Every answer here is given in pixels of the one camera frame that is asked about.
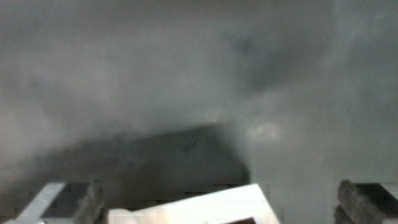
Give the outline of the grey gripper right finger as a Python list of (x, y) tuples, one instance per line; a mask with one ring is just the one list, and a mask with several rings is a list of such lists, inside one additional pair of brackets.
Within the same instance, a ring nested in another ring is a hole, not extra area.
[(334, 224), (398, 224), (398, 184), (341, 181)]

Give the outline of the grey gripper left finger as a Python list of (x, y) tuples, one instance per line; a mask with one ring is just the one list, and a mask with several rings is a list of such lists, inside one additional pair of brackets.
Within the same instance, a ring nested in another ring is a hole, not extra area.
[(49, 182), (10, 224), (99, 224), (103, 186), (90, 182)]

